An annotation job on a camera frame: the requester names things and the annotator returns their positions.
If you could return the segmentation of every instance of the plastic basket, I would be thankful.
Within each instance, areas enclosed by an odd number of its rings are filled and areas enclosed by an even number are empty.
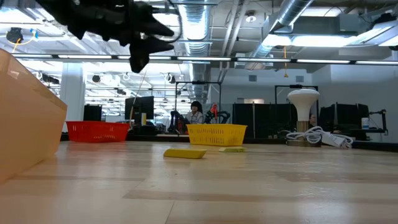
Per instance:
[[[69,140],[76,142],[125,141],[129,124],[101,121],[67,121]]]
[[[238,124],[188,124],[191,144],[209,146],[240,146],[246,125]]]

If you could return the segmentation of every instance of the red object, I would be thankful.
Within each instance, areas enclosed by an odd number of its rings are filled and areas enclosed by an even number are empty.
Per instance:
[[[129,124],[101,121],[67,121],[69,140],[75,142],[125,141]]]
[[[214,116],[217,120],[217,104],[216,103],[211,107],[210,111],[214,114]]]

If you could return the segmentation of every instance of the table surface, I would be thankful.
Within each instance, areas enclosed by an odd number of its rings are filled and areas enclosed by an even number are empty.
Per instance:
[[[170,147],[202,159],[163,158]],[[398,154],[169,142],[62,142],[0,185],[0,223],[398,223]]]

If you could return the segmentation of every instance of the yellow object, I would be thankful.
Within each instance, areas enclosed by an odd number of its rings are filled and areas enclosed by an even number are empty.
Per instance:
[[[188,124],[191,144],[209,146],[241,146],[246,125],[238,124]]]
[[[177,157],[186,159],[200,159],[206,154],[206,149],[168,149],[164,157]]]
[[[141,113],[141,124],[147,125],[147,114],[146,113]]]
[[[67,105],[2,49],[0,105],[1,183],[56,153]]]
[[[20,44],[19,42],[21,41],[21,38],[18,39],[18,40],[17,40],[17,43],[16,43],[15,46],[14,46],[14,50],[12,50],[12,53],[15,52],[15,49],[17,49],[17,46],[18,46],[18,45],[29,44],[29,43],[33,40],[33,38],[35,38],[35,36],[36,36],[36,31],[33,31],[32,33],[33,33],[33,36],[32,36],[32,38],[30,38],[30,40],[29,40],[28,42],[25,42],[25,43],[21,43],[21,44]]]
[[[222,147],[219,149],[220,152],[246,152],[245,147]]]

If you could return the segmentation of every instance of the dark hair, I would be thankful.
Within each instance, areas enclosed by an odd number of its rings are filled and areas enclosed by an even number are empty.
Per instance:
[[[198,101],[194,101],[191,103],[191,110],[192,110],[192,106],[196,106],[198,108],[198,111],[203,113],[203,110],[201,108],[201,104]]]

